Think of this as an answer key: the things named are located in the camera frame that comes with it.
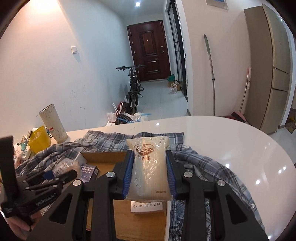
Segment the person's left hand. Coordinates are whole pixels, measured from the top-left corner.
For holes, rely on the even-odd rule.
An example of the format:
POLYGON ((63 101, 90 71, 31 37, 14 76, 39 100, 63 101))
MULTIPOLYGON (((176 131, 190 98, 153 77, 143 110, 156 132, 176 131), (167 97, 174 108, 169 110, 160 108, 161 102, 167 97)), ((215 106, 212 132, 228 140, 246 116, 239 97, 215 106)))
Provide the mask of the person's left hand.
POLYGON ((29 233, 31 230, 35 228, 37 223, 40 221, 40 219, 43 217, 43 215, 38 211, 35 214, 32 214, 30 216, 31 221, 33 222, 32 225, 28 225, 20 218, 13 216, 9 218, 4 218, 13 233, 20 238, 21 240, 26 240, 29 236, 29 233))

